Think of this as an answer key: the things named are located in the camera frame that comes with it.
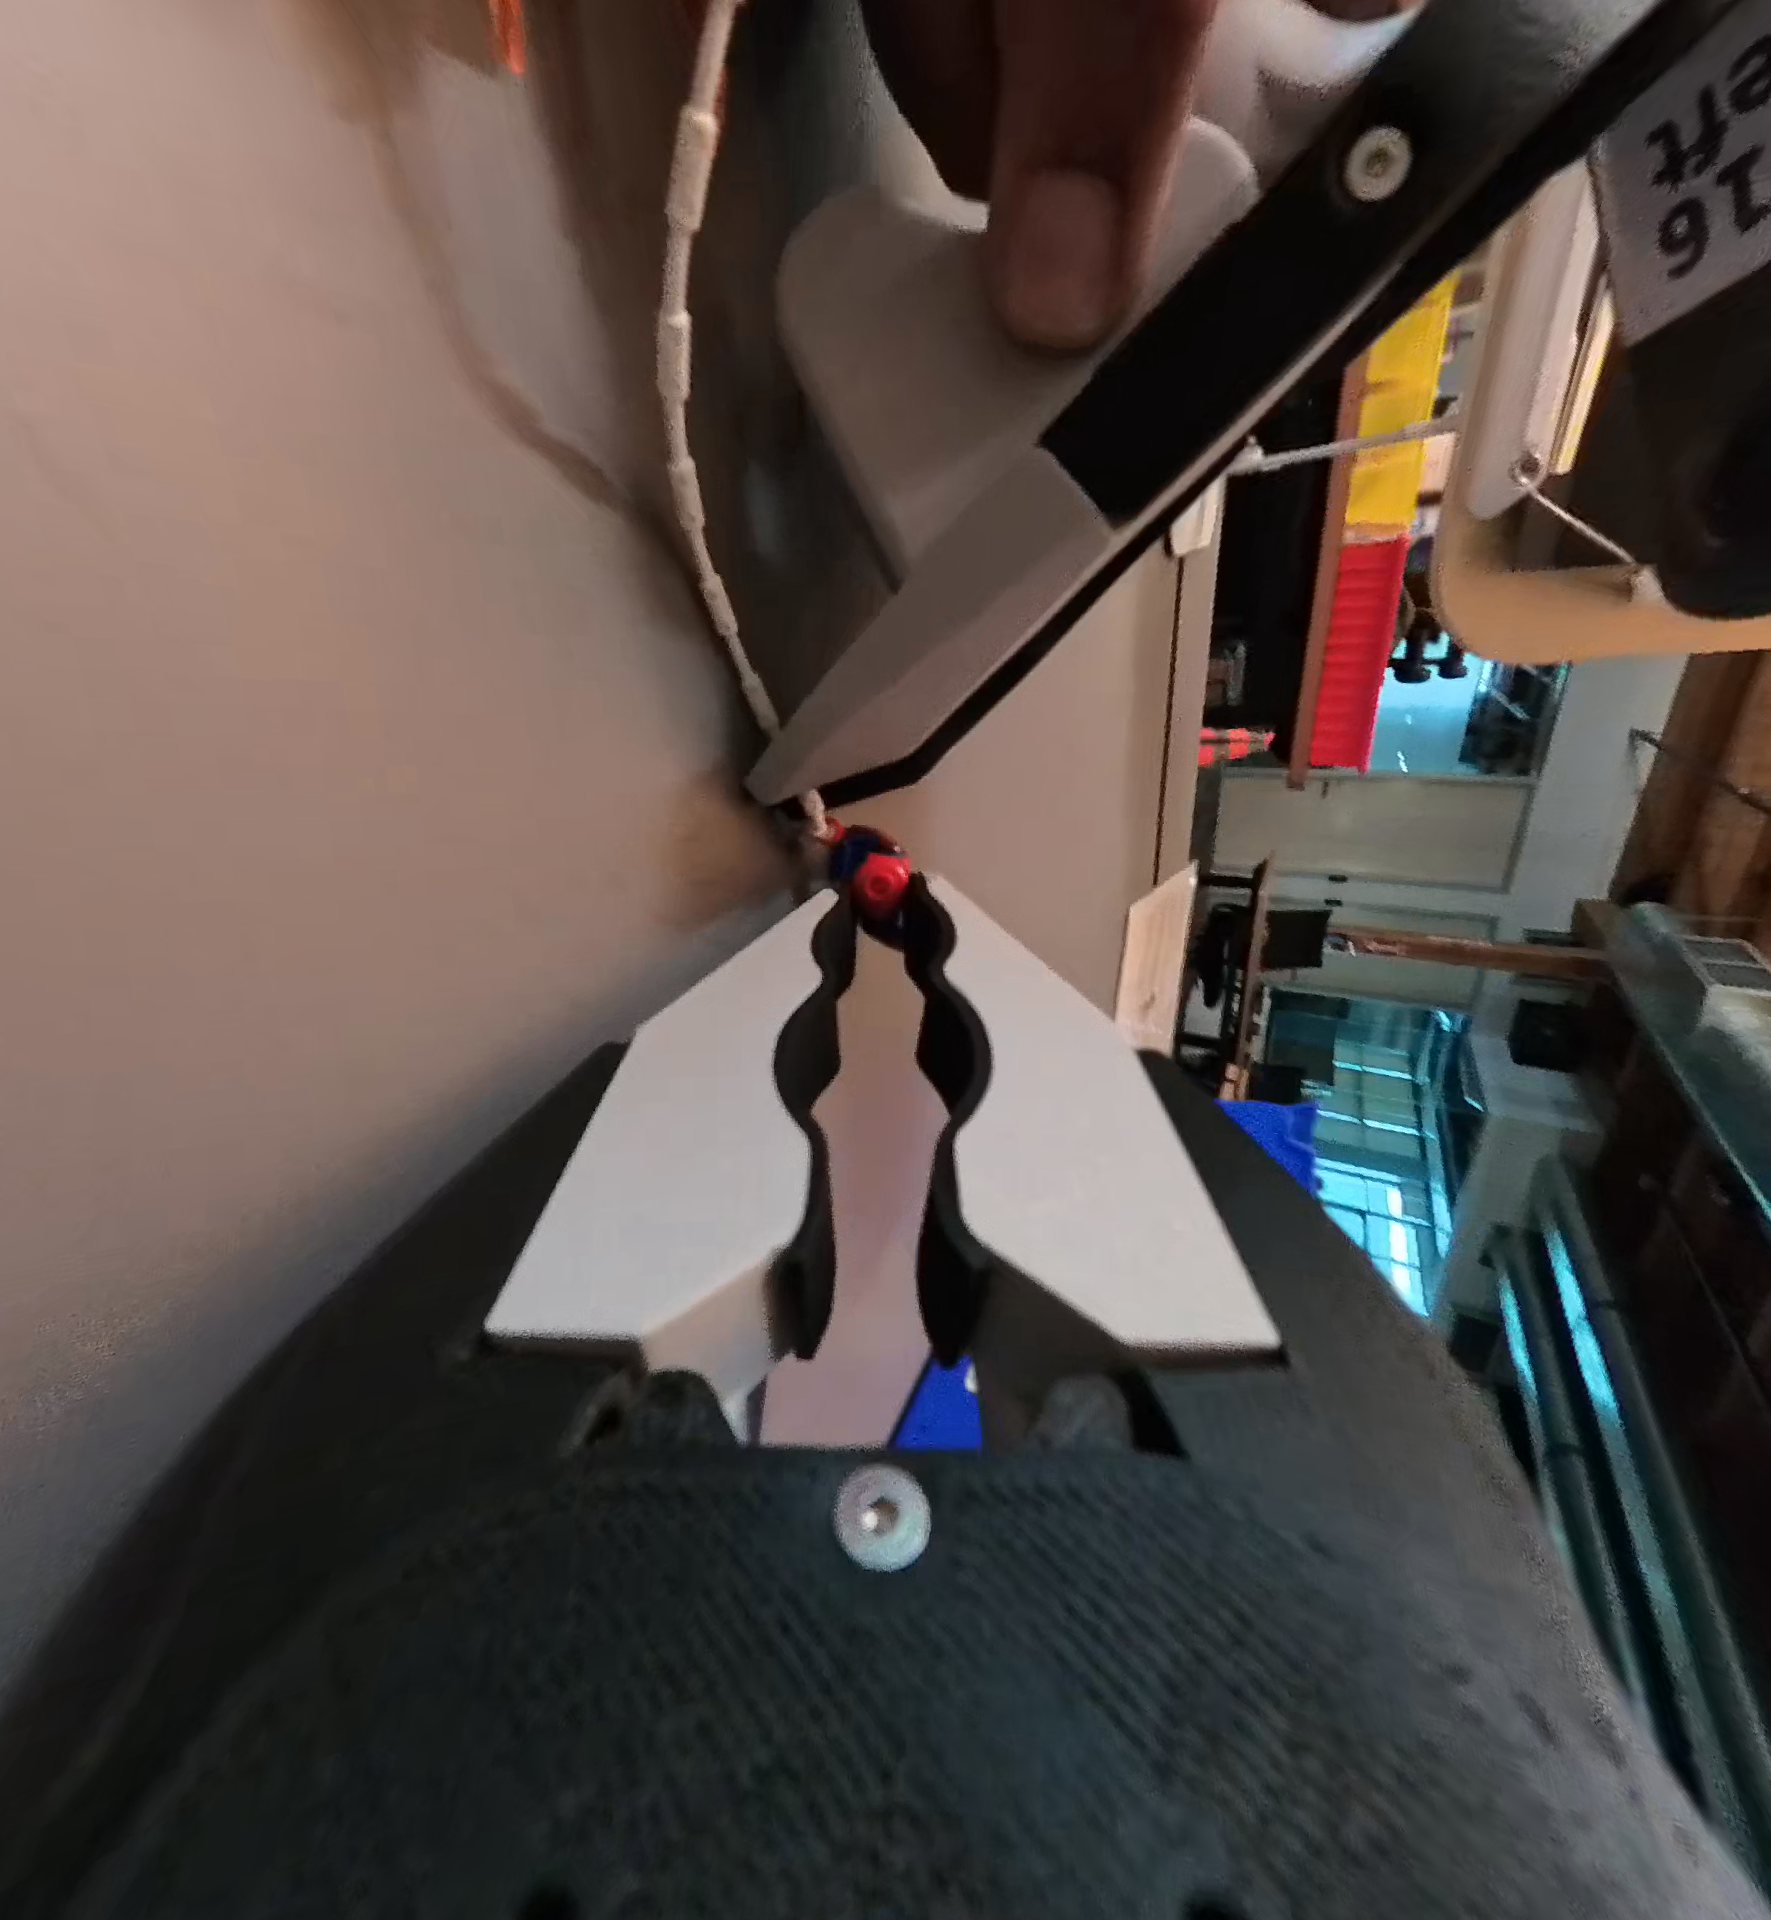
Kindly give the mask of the silver duct vent grille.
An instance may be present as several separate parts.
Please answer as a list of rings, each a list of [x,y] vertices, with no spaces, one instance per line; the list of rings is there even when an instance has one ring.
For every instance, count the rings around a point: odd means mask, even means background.
[[[1714,984],[1693,936],[1657,904],[1623,911],[1608,958],[1642,1038],[1771,1226],[1771,1011]]]

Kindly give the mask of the yellow sheet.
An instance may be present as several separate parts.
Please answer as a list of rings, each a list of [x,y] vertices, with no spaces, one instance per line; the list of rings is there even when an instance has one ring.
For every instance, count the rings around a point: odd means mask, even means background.
[[[1458,271],[1442,278],[1368,348],[1355,436],[1372,441],[1429,424],[1449,351]],[[1396,540],[1418,507],[1425,442],[1404,441],[1353,455],[1345,540]]]

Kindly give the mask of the person's left hand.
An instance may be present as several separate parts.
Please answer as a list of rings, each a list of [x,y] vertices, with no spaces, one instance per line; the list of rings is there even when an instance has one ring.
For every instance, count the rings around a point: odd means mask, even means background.
[[[942,183],[983,204],[1022,348],[1081,352],[1144,284],[1211,1],[862,1],[884,84]]]

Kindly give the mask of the lego motorcycle model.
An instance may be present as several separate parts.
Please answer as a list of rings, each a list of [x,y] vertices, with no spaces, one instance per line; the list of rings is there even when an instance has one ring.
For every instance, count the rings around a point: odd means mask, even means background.
[[[692,564],[705,618],[722,642],[739,691],[759,735],[775,741],[780,715],[767,686],[745,649],[728,583],[713,563],[705,538],[705,498],[690,445],[690,399],[696,327],[690,312],[690,282],[696,242],[705,225],[705,204],[722,137],[722,102],[736,1],[705,1],[686,98],[676,115],[661,202],[661,253],[653,315],[653,372],[656,390],[658,447],[680,542]]]

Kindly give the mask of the blue red lego minifigure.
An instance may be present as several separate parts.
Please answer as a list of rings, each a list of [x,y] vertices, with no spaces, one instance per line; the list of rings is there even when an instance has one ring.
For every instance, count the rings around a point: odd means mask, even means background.
[[[862,823],[827,823],[823,868],[869,923],[898,919],[914,862],[891,835]]]

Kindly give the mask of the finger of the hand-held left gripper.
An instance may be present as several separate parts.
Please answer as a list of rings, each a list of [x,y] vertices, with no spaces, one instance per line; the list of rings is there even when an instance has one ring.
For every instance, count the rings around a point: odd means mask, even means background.
[[[1174,563],[1160,530],[1118,538],[1066,498],[969,507],[891,577],[857,515],[822,552],[775,563],[747,605],[747,654],[775,705],[745,796],[802,813],[938,779],[960,798],[1095,773],[1147,810],[1160,770]]]

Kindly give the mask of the blue plastic bin white tag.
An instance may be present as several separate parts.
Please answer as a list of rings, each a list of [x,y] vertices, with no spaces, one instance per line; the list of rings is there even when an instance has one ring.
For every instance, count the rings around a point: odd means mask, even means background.
[[[1316,1117],[1311,1099],[1220,1097],[1216,1108],[1316,1204]],[[898,1452],[983,1450],[983,1410],[973,1362],[925,1356],[898,1414],[889,1446]]]

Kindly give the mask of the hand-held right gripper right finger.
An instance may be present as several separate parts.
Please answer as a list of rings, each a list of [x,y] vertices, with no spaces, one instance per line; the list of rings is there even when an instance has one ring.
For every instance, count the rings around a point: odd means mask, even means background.
[[[934,1356],[966,1359],[983,1414],[1040,1414],[1068,1378],[1282,1362],[1156,1077],[983,908],[914,874],[901,957],[940,1125],[915,1290]]]

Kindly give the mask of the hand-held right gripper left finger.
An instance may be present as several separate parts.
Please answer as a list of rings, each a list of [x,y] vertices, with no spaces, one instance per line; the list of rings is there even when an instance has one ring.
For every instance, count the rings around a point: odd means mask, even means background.
[[[850,902],[827,887],[644,1019],[484,1320],[495,1348],[692,1375],[752,1443],[834,1290],[829,1150]]]

